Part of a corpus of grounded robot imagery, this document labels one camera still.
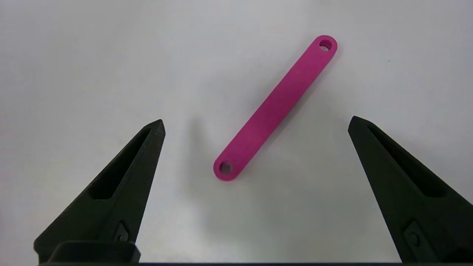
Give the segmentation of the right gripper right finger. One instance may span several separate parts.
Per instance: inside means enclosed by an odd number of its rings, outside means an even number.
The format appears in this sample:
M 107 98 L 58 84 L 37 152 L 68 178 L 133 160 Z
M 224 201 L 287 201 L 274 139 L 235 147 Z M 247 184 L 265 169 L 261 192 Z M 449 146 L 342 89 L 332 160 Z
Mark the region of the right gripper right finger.
M 472 204 L 372 122 L 348 134 L 401 261 L 471 266 Z

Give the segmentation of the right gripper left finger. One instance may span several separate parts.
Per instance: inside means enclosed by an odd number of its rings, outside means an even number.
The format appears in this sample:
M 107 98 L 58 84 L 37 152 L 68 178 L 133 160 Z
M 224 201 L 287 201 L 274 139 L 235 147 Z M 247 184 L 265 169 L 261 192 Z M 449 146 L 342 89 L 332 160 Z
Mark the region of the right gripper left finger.
M 166 135 L 144 126 L 34 241 L 40 264 L 138 263 L 136 240 Z

